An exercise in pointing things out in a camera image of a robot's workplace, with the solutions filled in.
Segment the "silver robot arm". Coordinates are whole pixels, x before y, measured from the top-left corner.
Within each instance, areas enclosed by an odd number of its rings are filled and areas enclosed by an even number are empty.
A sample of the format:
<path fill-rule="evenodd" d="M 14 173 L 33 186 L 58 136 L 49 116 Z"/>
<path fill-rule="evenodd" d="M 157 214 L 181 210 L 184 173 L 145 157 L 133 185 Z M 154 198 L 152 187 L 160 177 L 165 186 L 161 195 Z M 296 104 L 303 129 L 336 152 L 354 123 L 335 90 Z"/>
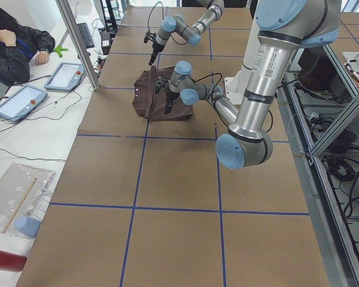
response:
<path fill-rule="evenodd" d="M 218 85 L 201 85 L 191 77 L 191 64 L 179 61 L 166 85 L 166 101 L 181 99 L 185 105 L 207 101 L 228 126 L 216 141 L 219 162 L 229 169 L 262 164 L 273 145 L 263 124 L 277 88 L 299 48 L 332 43 L 339 34 L 340 1 L 259 1 L 255 56 L 240 107 Z"/>
<path fill-rule="evenodd" d="M 207 9 L 207 12 L 193 25 L 189 26 L 184 18 L 176 14 L 174 16 L 166 16 L 157 33 L 151 33 L 148 30 L 145 34 L 144 43 L 151 41 L 153 52 L 148 64 L 151 66 L 159 53 L 165 48 L 169 38 L 173 33 L 177 33 L 186 43 L 196 46 L 201 40 L 201 35 L 213 22 L 219 21 L 223 15 L 225 6 L 224 1 L 197 1 L 201 6 Z"/>

